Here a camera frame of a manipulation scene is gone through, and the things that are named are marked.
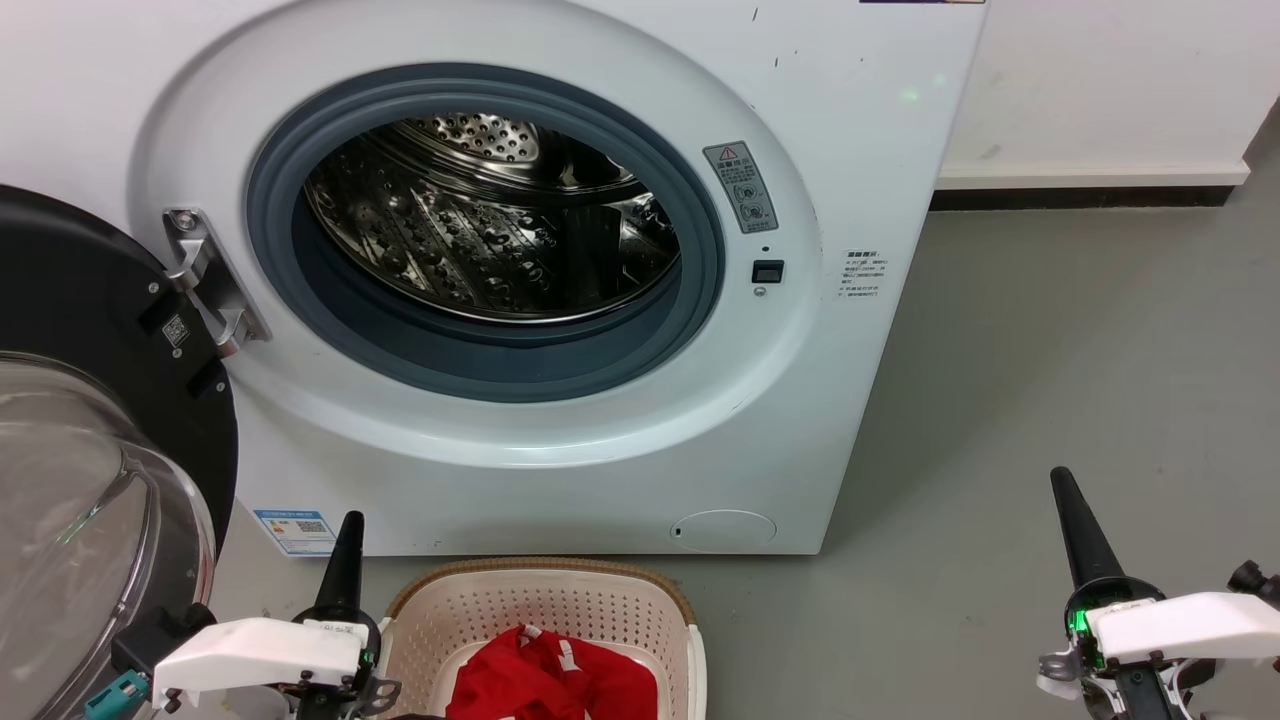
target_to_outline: gray floor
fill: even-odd
[[[1085,717],[1033,682],[1070,591],[1056,464],[1166,592],[1280,571],[1280,122],[1248,159],[1225,209],[929,218],[822,555],[637,560],[700,616],[710,719]],[[251,525],[214,609],[292,615],[321,565]],[[365,605],[435,564],[370,561]],[[1280,706],[1266,667],[1216,685],[1199,708]]]

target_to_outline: door hinge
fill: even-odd
[[[196,302],[219,357],[234,355],[251,340],[270,340],[262,316],[227,264],[209,219],[196,208],[174,208],[164,211],[164,232],[179,263],[168,273],[169,279]]]

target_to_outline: red cloth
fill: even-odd
[[[458,670],[449,720],[654,720],[658,683],[612,650],[520,625]]]

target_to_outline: basket rim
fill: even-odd
[[[451,575],[489,573],[495,570],[571,570],[577,573],[621,575],[625,578],[645,580],[650,584],[658,585],[667,593],[668,597],[671,597],[671,600],[676,603],[676,607],[680,609],[680,615],[685,620],[685,625],[698,624],[698,618],[694,615],[694,606],[690,605],[689,598],[680,592],[680,588],[676,587],[675,582],[662,573],[626,562],[586,560],[582,557],[486,557],[480,560],[460,560],[457,562],[448,562],[404,585],[404,589],[402,589],[392,600],[390,605],[387,606],[385,616],[392,620],[398,618],[401,610],[404,609],[404,605],[408,603],[410,598],[413,597],[417,591],[430,583],[434,583],[435,580]]]

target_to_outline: beige plastic basket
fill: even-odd
[[[707,656],[689,601],[634,565],[562,557],[474,560],[410,583],[387,610],[381,673],[396,714],[444,716],[458,669],[504,630],[531,624],[591,641],[658,682],[658,720],[703,720]]]

